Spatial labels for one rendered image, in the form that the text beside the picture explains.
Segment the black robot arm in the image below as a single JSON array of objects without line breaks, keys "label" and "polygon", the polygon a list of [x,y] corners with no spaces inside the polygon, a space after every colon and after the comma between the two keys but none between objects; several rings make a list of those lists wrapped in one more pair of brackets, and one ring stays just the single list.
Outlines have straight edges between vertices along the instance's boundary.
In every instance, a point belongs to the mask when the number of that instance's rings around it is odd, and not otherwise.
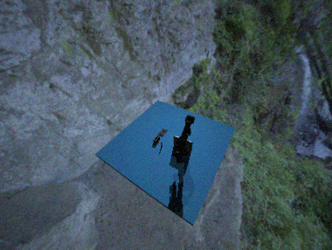
[{"label": "black robot arm", "polygon": [[[185,148],[185,144],[188,139],[188,136],[191,134],[191,128],[190,125],[194,123],[195,117],[191,115],[187,115],[185,118],[185,126],[183,129],[182,135],[177,139],[176,143],[177,145],[175,146],[175,151],[173,153],[173,156],[178,158],[181,155],[187,156],[188,155],[188,150]],[[187,135],[188,134],[188,135]],[[183,153],[181,153],[183,151]]]}]

